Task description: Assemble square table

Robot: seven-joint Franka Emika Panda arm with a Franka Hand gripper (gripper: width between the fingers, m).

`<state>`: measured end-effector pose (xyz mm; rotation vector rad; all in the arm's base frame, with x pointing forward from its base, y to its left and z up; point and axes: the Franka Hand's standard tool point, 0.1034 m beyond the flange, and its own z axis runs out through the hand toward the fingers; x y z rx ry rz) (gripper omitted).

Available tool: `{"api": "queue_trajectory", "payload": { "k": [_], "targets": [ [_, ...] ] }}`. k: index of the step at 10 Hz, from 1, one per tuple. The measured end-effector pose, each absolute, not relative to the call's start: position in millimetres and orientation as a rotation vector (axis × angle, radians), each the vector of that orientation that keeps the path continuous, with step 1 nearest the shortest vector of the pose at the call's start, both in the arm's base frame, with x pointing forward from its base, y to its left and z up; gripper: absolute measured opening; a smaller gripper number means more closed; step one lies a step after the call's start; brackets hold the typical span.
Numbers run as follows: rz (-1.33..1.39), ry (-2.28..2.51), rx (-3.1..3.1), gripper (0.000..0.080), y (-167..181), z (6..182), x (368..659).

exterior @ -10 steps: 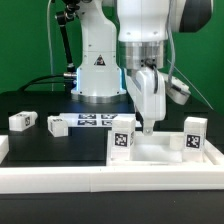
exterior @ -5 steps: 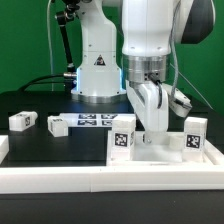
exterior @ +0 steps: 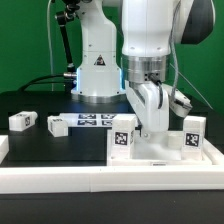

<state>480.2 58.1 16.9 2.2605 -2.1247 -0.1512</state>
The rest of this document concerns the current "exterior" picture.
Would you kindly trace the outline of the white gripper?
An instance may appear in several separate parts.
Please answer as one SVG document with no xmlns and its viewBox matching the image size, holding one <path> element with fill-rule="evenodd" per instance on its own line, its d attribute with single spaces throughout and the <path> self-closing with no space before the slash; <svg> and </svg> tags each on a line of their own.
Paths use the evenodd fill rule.
<svg viewBox="0 0 224 224">
<path fill-rule="evenodd" d="M 185 118 L 192 109 L 190 100 L 179 90 L 175 91 L 175 97 L 171 99 L 172 87 L 167 84 L 161 87 L 159 89 L 151 81 L 147 84 L 125 82 L 127 99 L 144 129 L 142 138 L 150 138 L 149 133 L 168 130 L 169 110 Z"/>
</svg>

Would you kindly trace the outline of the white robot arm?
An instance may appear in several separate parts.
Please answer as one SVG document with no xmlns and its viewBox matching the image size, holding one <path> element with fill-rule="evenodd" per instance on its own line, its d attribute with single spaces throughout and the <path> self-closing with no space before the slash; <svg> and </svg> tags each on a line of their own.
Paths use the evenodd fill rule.
<svg viewBox="0 0 224 224">
<path fill-rule="evenodd" d="M 212 0 L 63 0 L 65 19 L 79 18 L 83 59 L 73 97 L 109 102 L 124 93 L 147 134 L 168 130 L 169 107 L 191 105 L 163 82 L 174 45 L 198 44 L 212 32 Z"/>
</svg>

